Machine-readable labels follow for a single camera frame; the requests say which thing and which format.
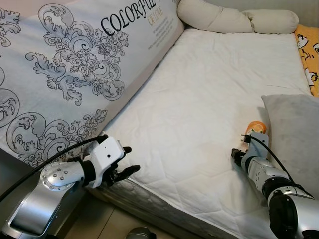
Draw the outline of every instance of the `sofa backrest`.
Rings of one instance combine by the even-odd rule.
[[[97,136],[183,32],[174,0],[7,2],[0,148],[32,167]]]

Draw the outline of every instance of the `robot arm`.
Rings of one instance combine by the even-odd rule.
[[[15,239],[44,238],[57,214],[62,199],[77,185],[96,188],[106,181],[109,186],[140,169],[132,166],[117,173],[117,162],[130,148],[122,148],[112,137],[94,148],[83,162],[48,164],[40,175],[35,189],[29,193],[2,228],[2,233]]]
[[[268,145],[268,136],[251,136]],[[285,171],[274,167],[267,155],[267,150],[254,139],[246,153],[232,150],[235,163],[267,200],[271,230],[279,239],[318,239],[319,201],[292,182]]]

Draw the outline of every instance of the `floor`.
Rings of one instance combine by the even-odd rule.
[[[168,233],[144,222],[112,204],[93,196],[74,222],[66,239],[124,239],[136,227],[148,227],[156,233],[157,239],[176,239]]]

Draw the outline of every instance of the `cushion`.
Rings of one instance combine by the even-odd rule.
[[[295,37],[310,92],[319,97],[319,28],[298,25]]]
[[[172,1],[51,2],[0,8],[0,148],[33,167],[97,136],[183,32]]]
[[[242,12],[254,31],[263,34],[291,34],[299,23],[298,16],[288,10],[247,10]]]
[[[262,96],[271,124],[271,150],[293,180],[319,198],[319,99]]]
[[[199,30],[253,32],[250,20],[238,10],[215,6],[203,0],[182,0],[177,14],[182,21]]]

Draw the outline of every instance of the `white bedsheet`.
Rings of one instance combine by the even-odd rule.
[[[131,146],[130,180],[241,239],[272,239],[262,196],[231,160],[261,95],[310,94],[294,35],[188,29],[106,128]]]

